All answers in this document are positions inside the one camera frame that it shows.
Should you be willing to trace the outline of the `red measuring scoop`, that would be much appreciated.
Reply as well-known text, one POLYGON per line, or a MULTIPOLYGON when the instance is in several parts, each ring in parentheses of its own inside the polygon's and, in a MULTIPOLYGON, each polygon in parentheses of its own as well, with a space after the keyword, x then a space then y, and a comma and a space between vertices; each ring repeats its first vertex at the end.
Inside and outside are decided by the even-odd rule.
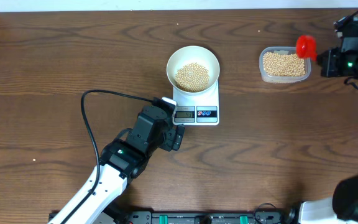
POLYGON ((310 35, 301 35, 296 42, 296 54, 302 59, 316 60, 316 41, 310 35))

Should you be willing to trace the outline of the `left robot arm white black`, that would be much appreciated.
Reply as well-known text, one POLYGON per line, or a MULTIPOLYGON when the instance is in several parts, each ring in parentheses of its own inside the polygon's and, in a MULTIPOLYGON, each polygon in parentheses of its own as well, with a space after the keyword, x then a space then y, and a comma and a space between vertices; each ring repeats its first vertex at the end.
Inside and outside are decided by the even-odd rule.
POLYGON ((145 170, 156 149, 179 150, 185 127, 173 124, 177 106, 166 97, 144 106, 125 140, 116 138, 102 150, 86 183, 49 222, 93 223, 145 170))

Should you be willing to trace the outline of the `white digital kitchen scale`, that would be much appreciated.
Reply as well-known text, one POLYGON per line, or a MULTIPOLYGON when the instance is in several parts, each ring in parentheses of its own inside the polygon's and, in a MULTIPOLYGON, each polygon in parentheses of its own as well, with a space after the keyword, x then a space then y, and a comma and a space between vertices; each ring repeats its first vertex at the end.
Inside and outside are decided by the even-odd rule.
POLYGON ((173 115, 175 125, 217 126, 219 124, 219 82, 202 93, 184 94, 173 89, 173 100, 178 103, 173 115))

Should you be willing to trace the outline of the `soybeans in bowl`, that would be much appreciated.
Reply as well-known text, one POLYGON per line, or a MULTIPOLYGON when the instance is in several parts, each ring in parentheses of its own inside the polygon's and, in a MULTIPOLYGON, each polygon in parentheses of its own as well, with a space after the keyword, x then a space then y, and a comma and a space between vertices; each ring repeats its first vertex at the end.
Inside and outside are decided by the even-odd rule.
POLYGON ((177 86, 187 92, 201 92, 208 87, 208 69, 198 63, 189 63, 177 70, 175 74, 177 86))

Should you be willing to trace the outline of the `white bowl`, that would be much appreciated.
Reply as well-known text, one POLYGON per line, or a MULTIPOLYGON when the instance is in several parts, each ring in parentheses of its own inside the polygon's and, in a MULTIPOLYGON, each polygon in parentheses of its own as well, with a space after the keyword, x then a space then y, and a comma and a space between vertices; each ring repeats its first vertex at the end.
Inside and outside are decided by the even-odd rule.
POLYGON ((168 59, 166 74, 175 90, 199 95, 218 81, 221 67, 212 51, 195 45, 182 47, 168 59))

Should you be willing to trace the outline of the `soybeans pile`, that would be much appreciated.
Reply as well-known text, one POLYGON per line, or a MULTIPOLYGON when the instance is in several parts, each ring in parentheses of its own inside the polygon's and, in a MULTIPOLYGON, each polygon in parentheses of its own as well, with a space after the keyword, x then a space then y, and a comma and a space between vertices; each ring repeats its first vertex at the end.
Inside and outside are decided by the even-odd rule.
POLYGON ((305 61, 296 54, 267 52, 262 57, 264 70, 272 76, 301 77, 306 74, 305 61))

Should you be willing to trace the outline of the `clear plastic container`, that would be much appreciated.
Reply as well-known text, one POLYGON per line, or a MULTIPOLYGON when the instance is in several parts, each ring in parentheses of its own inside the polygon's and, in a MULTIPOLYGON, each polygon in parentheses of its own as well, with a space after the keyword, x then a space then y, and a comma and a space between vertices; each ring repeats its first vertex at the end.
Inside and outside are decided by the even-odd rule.
POLYGON ((291 84, 310 76, 311 62, 299 58, 294 47, 267 47, 259 56, 259 69, 264 82, 291 84))

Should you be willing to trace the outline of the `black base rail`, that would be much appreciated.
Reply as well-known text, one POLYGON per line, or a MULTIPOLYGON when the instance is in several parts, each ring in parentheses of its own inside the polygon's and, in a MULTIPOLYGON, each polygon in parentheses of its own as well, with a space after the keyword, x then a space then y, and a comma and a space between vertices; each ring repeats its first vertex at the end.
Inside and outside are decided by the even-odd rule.
POLYGON ((131 212, 128 215, 114 217, 113 214, 102 212, 93 221, 94 224, 274 224, 285 217, 280 212, 261 211, 247 213, 154 213, 147 211, 131 212))

